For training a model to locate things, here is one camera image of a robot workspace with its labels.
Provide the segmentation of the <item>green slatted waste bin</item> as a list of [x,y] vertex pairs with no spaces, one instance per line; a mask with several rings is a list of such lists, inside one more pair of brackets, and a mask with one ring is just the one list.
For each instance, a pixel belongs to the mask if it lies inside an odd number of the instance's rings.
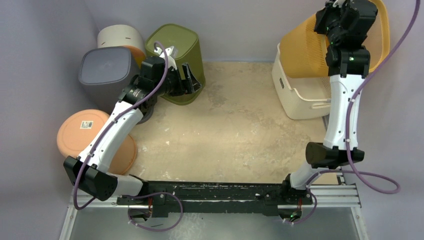
[[174,23],[164,24],[145,41],[144,47],[148,56],[155,55],[154,42],[156,41],[165,48],[176,48],[177,54],[174,55],[174,59],[182,77],[184,76],[182,64],[187,63],[201,86],[206,85],[200,40],[196,32]]

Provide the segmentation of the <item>yellow slatted waste bin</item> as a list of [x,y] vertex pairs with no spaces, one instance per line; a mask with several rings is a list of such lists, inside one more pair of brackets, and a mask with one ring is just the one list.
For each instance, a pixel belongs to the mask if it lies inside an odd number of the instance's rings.
[[314,32],[313,14],[284,35],[279,44],[280,62],[290,78],[361,75],[374,72],[391,49],[389,15],[381,0],[369,0],[378,13],[363,43],[330,43]]

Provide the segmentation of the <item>white perforated plastic basket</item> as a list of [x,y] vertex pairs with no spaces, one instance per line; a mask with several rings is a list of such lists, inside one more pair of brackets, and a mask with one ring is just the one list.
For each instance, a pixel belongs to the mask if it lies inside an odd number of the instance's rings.
[[271,76],[286,115],[292,120],[322,118],[330,114],[330,78],[290,78],[280,61],[280,46],[273,63]]

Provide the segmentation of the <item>grey slatted waste bin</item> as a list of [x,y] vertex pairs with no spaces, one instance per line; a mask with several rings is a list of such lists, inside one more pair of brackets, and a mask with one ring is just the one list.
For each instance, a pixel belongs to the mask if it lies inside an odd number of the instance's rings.
[[123,89],[140,73],[127,47],[103,47],[82,58],[78,80],[99,110],[112,115]]

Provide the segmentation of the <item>orange plastic bucket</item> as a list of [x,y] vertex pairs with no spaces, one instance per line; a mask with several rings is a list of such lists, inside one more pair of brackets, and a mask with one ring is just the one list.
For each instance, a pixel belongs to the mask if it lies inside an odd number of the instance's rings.
[[[56,143],[60,153],[65,158],[76,158],[92,142],[109,116],[97,109],[86,109],[71,115],[57,133]],[[136,160],[137,151],[135,140],[127,135],[111,162],[109,172],[116,175],[127,173]]]

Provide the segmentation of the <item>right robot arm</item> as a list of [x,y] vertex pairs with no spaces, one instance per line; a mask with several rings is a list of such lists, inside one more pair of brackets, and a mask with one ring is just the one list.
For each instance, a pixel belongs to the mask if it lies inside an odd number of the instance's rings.
[[314,32],[329,41],[325,62],[331,89],[329,122],[324,141],[306,146],[306,164],[287,179],[289,185],[280,196],[288,204],[300,198],[301,192],[323,173],[350,165],[352,173],[361,173],[354,166],[364,159],[356,136],[360,92],[370,69],[371,55],[363,42],[378,14],[377,6],[368,0],[328,1],[315,14]]

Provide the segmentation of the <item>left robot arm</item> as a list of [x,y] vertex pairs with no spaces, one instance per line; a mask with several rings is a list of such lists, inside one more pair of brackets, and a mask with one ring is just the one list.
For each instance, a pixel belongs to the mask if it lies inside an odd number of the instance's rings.
[[99,133],[77,157],[65,159],[63,166],[74,185],[74,192],[81,190],[100,201],[124,195],[138,205],[146,203],[149,191],[143,187],[144,181],[132,175],[111,173],[112,160],[130,131],[157,103],[158,97],[194,94],[201,88],[202,84],[188,63],[175,68],[159,56],[143,61],[140,73],[122,90]]

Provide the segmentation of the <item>cream drawer cabinet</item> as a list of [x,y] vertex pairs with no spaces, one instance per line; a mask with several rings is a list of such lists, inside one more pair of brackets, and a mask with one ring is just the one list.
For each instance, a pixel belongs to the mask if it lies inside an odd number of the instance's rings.
[[97,47],[126,47],[140,67],[146,59],[145,43],[139,31],[130,25],[107,26],[97,35]]

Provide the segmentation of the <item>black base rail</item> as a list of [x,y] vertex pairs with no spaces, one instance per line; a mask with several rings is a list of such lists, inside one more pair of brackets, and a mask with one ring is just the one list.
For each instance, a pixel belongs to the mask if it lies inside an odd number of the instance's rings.
[[290,210],[313,203],[311,193],[282,183],[148,181],[137,197],[118,205],[150,206],[154,218],[170,213],[262,214],[288,218]]

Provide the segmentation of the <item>aluminium frame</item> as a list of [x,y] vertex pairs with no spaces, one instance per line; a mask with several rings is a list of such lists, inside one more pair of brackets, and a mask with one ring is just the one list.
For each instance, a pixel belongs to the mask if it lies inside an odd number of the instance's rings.
[[[146,180],[280,183],[300,167],[308,141],[325,134],[323,120],[292,120],[244,114],[154,116],[131,131],[138,147],[129,172]],[[184,210],[153,218],[144,230],[129,223],[117,198],[95,200],[81,211],[68,207],[61,240],[360,240],[366,239],[354,185],[337,174],[321,176],[311,188],[317,207],[303,204],[303,222],[284,224],[260,213]]]

